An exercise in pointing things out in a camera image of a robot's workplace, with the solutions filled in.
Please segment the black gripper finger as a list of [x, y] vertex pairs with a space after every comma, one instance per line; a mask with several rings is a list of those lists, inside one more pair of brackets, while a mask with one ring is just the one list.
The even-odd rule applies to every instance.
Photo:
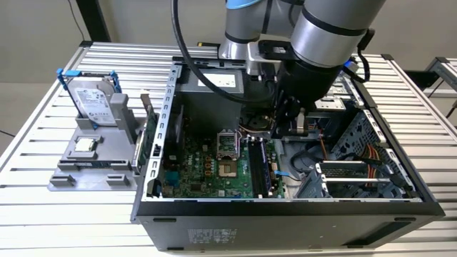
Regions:
[[307, 109], [302, 106], [300, 101], [295, 97], [290, 97], [287, 99], [287, 102], [284, 102], [284, 107], [284, 135], [307, 137], [310, 135], [307, 123]]
[[271, 138], [278, 138], [278, 127], [282, 123], [283, 112], [284, 112], [284, 102], [287, 102], [287, 97], [284, 92], [279, 92], [275, 99], [275, 108], [274, 108], [274, 123], [271, 128]]

